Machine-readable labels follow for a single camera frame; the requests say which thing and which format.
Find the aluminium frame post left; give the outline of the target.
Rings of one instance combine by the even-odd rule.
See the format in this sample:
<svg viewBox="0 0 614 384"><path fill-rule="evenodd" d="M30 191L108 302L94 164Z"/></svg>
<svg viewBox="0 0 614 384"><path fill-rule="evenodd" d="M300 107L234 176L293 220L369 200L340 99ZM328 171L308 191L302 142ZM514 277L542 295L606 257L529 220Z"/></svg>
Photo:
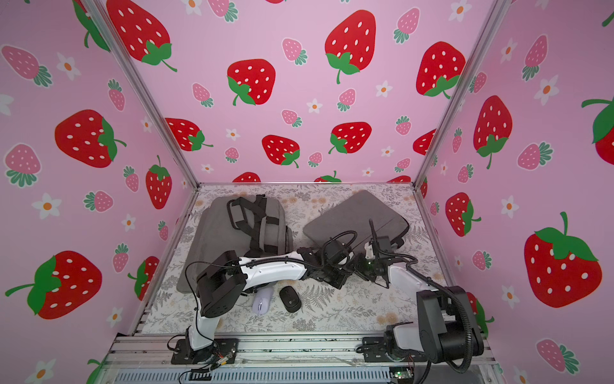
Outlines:
<svg viewBox="0 0 614 384"><path fill-rule="evenodd" d="M134 65L134 59L132 59L124 48L121 38L113 27L110 17L106 12L105 1L85 0L84 5L86 9L91 13L91 18L94 24L98 28L102 38L104 38L110 47L111 53L115 57L118 65L120 65L124 75L126 75L130 86L133 88L134 93L138 96L139 102L142 104L143 109L147 113L152 123L155 125L159 136L164 141L167 150L172 155L172 158L176 162L179 169L182 171L183 176L187 180L190 187L197 190L200 187L200 182L196 178L190 165L186 161L182 150L177 142L174 140L174 136L166 123L161 111L158 109L152 94L148 90L146 83L142 76L139 74L138 69Z"/></svg>

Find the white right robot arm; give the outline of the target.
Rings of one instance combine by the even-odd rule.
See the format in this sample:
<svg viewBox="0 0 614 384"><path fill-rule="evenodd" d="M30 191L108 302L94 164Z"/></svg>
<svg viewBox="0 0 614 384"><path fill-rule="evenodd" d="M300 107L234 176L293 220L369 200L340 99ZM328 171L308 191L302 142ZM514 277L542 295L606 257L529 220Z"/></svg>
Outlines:
<svg viewBox="0 0 614 384"><path fill-rule="evenodd" d="M484 342L466 292L442 286L414 269L418 260L404 254L361 259L354 267L364 280L383 279L387 287L413 295L417 321L388 326L376 352L400 362L418 356L428 363L446 363L465 373L473 357L484 353Z"/></svg>

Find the lilac computer mouse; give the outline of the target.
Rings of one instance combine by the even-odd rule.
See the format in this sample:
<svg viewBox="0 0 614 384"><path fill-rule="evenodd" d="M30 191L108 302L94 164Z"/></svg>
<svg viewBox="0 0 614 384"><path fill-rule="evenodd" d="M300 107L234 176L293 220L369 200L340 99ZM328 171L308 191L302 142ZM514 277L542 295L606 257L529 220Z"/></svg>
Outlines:
<svg viewBox="0 0 614 384"><path fill-rule="evenodd" d="M265 315L270 310L274 289L272 286L260 288L255 296L252 305L252 312L256 315Z"/></svg>

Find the aluminium frame post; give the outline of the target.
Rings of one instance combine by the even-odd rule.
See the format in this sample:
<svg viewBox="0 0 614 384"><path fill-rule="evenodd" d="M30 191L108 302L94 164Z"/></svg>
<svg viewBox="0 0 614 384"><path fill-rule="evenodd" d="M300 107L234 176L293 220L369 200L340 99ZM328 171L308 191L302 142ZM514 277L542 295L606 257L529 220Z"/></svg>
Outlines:
<svg viewBox="0 0 614 384"><path fill-rule="evenodd" d="M468 92L468 87L473 76L480 69L480 66L484 60L484 56L488 53L488 50L492 44L492 41L497 35L500 25L505 20L505 16L508 9L511 6L509 0L494 1L491 9L488 13L488 17L484 21L484 25L476 38L473 50L470 56L468 56L465 69L460 77L457 86L454 87L454 93L451 99L444 109L444 114L441 117L439 126L436 129L433 141L427 151L427 155L421 166L416 180L413 182L413 188L418 191L427 177L430 167L434 163L435 155L440 149L442 143L445 140L449 128L453 124L453 120L459 111L461 103L465 100Z"/></svg>
<svg viewBox="0 0 614 384"><path fill-rule="evenodd" d="M102 38L104 38L110 47L111 53L115 57L118 65L120 65L124 75L126 75L130 86L133 88L134 93L138 96L139 102L142 104L143 109L147 113L152 123L155 125L159 136L164 141L167 150L172 155L172 158L176 162L179 169L182 171L183 176L187 180L190 187L197 190L200 187L200 182L196 178L190 165L186 161L182 150L177 142L174 140L174 136L166 123L161 111L158 109L152 94L148 90L146 83L142 76L139 74L138 69L134 65L134 59L132 59L124 48L121 38L113 27L110 17L106 12L105 1L85 0L84 5L86 9L91 13L91 18L94 24L98 28Z"/></svg>

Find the black computer mouse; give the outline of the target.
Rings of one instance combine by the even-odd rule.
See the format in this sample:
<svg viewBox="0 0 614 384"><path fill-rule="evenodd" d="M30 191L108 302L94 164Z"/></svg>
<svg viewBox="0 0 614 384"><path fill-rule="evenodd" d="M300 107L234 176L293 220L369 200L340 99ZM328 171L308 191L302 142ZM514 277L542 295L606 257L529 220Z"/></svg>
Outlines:
<svg viewBox="0 0 614 384"><path fill-rule="evenodd" d="M302 301L292 286L285 286L280 289L280 299L285 309L289 313L296 313L302 307Z"/></svg>

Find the aluminium frame post right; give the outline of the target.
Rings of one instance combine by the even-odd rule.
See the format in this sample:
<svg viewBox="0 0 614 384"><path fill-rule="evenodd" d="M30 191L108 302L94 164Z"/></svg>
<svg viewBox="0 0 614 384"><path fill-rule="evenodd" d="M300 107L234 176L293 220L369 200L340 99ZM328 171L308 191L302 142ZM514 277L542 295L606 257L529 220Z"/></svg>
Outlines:
<svg viewBox="0 0 614 384"><path fill-rule="evenodd" d="M436 129L433 141L427 151L427 155L421 166L416 180L413 182L413 188L418 191L427 177L430 167L434 163L435 155L440 149L442 143L445 140L449 128L453 124L453 120L459 111L461 103L465 100L468 92L468 87L473 76L480 69L480 66L484 60L484 56L488 53L488 50L492 44L492 41L497 35L500 25L505 20L505 16L508 9L511 6L509 0L494 1L491 9L488 13L488 17L484 21L484 25L476 38L473 50L470 56L468 56L465 69L460 77L457 86L454 87L454 93L451 99L444 109L444 114L441 117L439 126Z"/></svg>

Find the grey laptop sleeve bag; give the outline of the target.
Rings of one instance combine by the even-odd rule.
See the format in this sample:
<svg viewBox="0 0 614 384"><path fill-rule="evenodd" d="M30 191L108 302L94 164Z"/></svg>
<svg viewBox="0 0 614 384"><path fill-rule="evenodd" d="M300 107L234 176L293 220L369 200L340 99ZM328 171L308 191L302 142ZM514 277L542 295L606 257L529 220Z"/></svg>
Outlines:
<svg viewBox="0 0 614 384"><path fill-rule="evenodd" d="M308 222L303 233L318 246L323 246L335 235L353 230L358 234L353 247L363 251L372 237L369 219L374 222L378 237L387 236L396 248L404 245L403 238L409 232L408 221L367 190L359 191Z"/></svg>

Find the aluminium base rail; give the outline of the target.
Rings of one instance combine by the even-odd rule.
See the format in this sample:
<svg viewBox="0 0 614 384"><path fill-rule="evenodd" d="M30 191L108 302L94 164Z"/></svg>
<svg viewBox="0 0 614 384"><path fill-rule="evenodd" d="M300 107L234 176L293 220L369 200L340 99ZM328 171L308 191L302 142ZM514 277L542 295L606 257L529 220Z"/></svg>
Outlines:
<svg viewBox="0 0 614 384"><path fill-rule="evenodd" d="M490 347L457 374L429 365L417 347L392 358L383 334L371 332L223 334L217 341L226 363L180 363L179 338L161 334L118 337L96 383L502 383Z"/></svg>

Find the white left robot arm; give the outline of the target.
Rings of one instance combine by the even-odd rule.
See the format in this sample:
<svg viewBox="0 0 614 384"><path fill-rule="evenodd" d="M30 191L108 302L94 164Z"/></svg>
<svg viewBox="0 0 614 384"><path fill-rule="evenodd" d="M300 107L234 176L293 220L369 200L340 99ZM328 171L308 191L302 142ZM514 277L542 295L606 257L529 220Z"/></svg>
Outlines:
<svg viewBox="0 0 614 384"><path fill-rule="evenodd" d="M193 325L186 337L190 349L209 350L214 345L219 319L233 309L245 291L279 281L310 278L339 289L351 274L346 266L352 257L348 247L333 244L255 259L227 251L207 262L205 270L185 278L197 302Z"/></svg>

